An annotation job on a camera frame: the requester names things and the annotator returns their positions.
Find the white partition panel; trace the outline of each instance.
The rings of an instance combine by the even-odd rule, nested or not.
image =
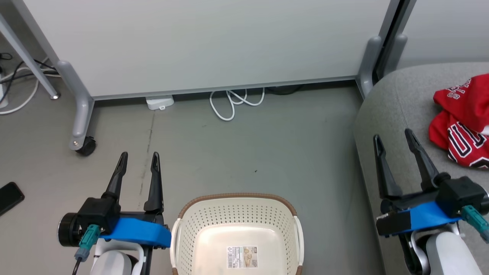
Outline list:
[[[389,0],[23,0],[89,93],[352,77]]]
[[[489,61],[489,1],[417,0],[403,34],[397,69],[414,65]]]

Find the white laundry basket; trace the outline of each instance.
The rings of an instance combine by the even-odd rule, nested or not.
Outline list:
[[[304,235],[282,197],[203,196],[178,215],[170,260],[174,275],[300,275]]]

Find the gray upholstered seat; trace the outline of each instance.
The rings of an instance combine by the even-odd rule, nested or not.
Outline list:
[[[489,190],[489,171],[460,167],[448,159],[428,138],[428,126],[440,107],[433,102],[437,90],[463,84],[472,76],[488,73],[489,63],[435,64],[395,71],[381,79],[362,104],[355,122],[355,140],[374,216],[380,214],[373,136],[379,134],[387,150],[387,161],[404,193],[421,191],[421,178],[414,155],[407,147],[404,129],[411,128],[440,172],[452,177],[469,176]],[[489,245],[477,231],[461,222],[461,232],[477,264],[489,274]],[[379,237],[388,275],[409,274],[397,238]]]

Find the black phone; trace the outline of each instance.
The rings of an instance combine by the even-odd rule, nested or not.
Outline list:
[[[0,216],[12,209],[25,198],[15,182],[7,183],[0,188]]]

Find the product label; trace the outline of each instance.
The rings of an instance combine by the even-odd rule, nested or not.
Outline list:
[[[257,268],[258,248],[256,246],[228,246],[227,268]]]

